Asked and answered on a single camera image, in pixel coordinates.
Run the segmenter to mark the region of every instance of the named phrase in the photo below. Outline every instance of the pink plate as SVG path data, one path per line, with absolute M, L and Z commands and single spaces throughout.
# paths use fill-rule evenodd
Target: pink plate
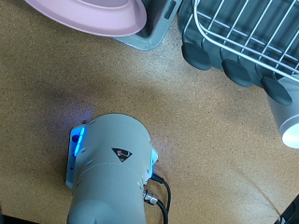
M 26 0 L 51 19 L 93 35 L 124 36 L 140 31 L 147 12 L 141 0 Z

